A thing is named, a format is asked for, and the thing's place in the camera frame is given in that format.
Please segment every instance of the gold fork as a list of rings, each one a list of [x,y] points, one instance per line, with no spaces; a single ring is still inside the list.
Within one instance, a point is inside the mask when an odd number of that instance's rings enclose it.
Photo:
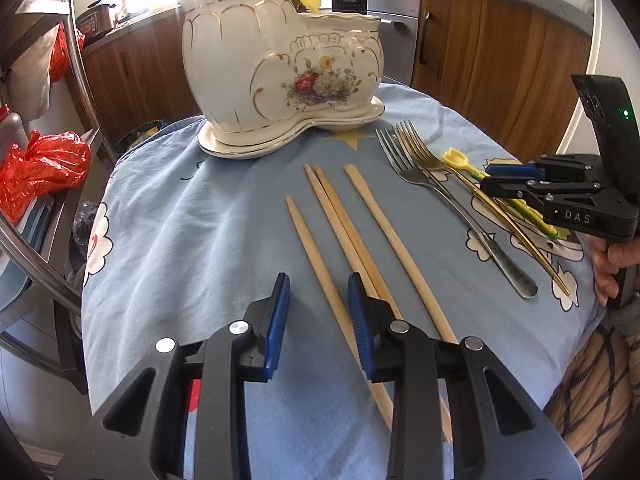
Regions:
[[[433,153],[429,151],[427,145],[422,138],[415,131],[414,125],[411,121],[404,121],[394,125],[394,131],[396,136],[402,142],[404,147],[409,151],[412,158],[415,160],[418,167],[423,171],[429,173],[430,171],[447,170],[458,177],[462,183],[473,193],[478,200],[481,200],[491,212],[493,212],[502,222],[506,225],[507,229],[511,231],[518,240],[529,250],[529,253],[538,261],[538,263],[546,270],[546,273],[551,277],[554,282],[560,287],[560,290],[567,296],[571,296],[569,288],[566,286],[560,275],[549,264],[544,254],[540,252],[540,249],[531,241],[531,239],[524,233],[516,222],[511,219],[507,213],[505,213],[500,207],[481,189],[475,186],[465,175],[460,173],[456,168],[451,167],[449,164],[441,161]]]

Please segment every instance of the metal screw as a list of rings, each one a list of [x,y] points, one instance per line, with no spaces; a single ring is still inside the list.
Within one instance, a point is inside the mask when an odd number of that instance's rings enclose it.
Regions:
[[[249,324],[243,320],[234,321],[232,324],[229,325],[229,332],[235,335],[243,334],[247,330],[249,330]]]
[[[484,348],[484,342],[479,337],[473,335],[465,339],[465,346],[469,348],[469,350],[477,352],[478,350],[482,350]]]
[[[163,337],[156,343],[156,350],[161,354],[166,354],[175,348],[175,341],[170,337]]]
[[[409,324],[402,319],[395,319],[389,323],[389,330],[396,334],[406,334],[409,332]]]

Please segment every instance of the finger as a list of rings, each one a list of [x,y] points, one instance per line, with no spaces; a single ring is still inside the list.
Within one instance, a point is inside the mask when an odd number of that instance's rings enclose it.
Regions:
[[[587,241],[591,247],[596,251],[606,252],[607,251],[607,241],[602,238],[597,238],[593,235],[587,235]]]
[[[591,263],[593,268],[599,270],[603,274],[617,274],[620,268],[612,264],[607,258],[607,253],[594,251],[591,255]]]
[[[593,269],[593,277],[602,292],[612,298],[615,298],[618,295],[618,282],[613,276],[600,272],[597,269]]]
[[[607,306],[607,301],[609,301],[609,297],[600,290],[598,284],[593,287],[594,292],[596,293],[596,299],[600,306]]]
[[[619,267],[640,264],[640,238],[626,244],[613,244],[607,251],[609,261]]]

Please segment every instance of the fork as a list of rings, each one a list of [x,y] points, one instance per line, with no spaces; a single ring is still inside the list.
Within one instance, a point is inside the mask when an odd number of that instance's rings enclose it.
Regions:
[[[481,200],[498,218],[503,220],[503,223],[507,226],[522,244],[527,248],[529,253],[538,261],[538,263],[546,270],[546,273],[551,279],[558,285],[560,290],[567,296],[571,296],[569,288],[566,286],[562,278],[558,275],[556,270],[549,264],[545,256],[540,252],[540,249],[534,244],[531,239],[524,233],[516,222],[511,219],[507,213],[505,213],[500,207],[481,189],[475,186],[466,176],[460,173],[456,168],[452,168],[449,164],[441,161],[437,158],[422,140],[418,132],[415,130],[411,121],[404,121],[394,125],[394,131],[396,136],[401,141],[403,147],[406,148],[410,158],[414,160],[417,167],[426,173],[430,171],[447,170],[453,173],[462,183],[473,193],[478,200]]]
[[[484,228],[473,218],[465,207],[456,199],[450,191],[444,187],[437,179],[424,174],[416,167],[413,159],[406,152],[400,142],[395,140],[389,131],[376,130],[380,146],[385,152],[386,158],[393,170],[402,180],[416,186],[423,186],[433,189],[440,195],[450,206],[452,206],[466,222],[466,224],[476,234],[478,241],[486,249],[487,253],[492,257],[495,264],[505,275],[509,283],[516,292],[525,299],[533,298],[538,292],[536,282],[522,270],[507,254],[502,250],[500,245],[493,240]]]

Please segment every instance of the yellow plastic utensil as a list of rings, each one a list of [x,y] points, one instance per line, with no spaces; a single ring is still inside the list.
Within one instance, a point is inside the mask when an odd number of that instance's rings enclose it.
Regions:
[[[322,4],[320,0],[300,0],[300,3],[309,9],[312,14],[320,14],[318,10]]]
[[[469,159],[467,158],[467,156],[464,153],[457,150],[456,148],[449,148],[446,152],[442,154],[440,158],[441,160],[444,160],[444,162],[446,162],[450,166],[453,166],[457,170],[468,171],[471,174],[471,176],[478,181],[484,179],[484,177],[487,176],[487,173],[485,173],[482,170],[478,170],[478,168],[473,166],[469,162]]]
[[[484,177],[488,176],[487,173],[485,173],[482,170],[478,170],[478,168],[473,166],[469,162],[468,157],[464,153],[457,150],[456,148],[449,148],[446,152],[442,154],[440,158],[441,160],[443,160],[450,166],[456,168],[457,170],[468,171],[469,174],[477,181],[480,181],[484,179]],[[542,215],[535,209],[529,207],[524,200],[520,200],[517,198],[510,198],[500,202],[502,203],[506,202],[515,210],[519,211],[524,216],[524,218],[532,222],[533,225],[535,225],[543,233],[549,236],[549,238],[552,238],[553,240],[558,238],[558,230],[553,225],[549,225],[545,223],[542,219]]]

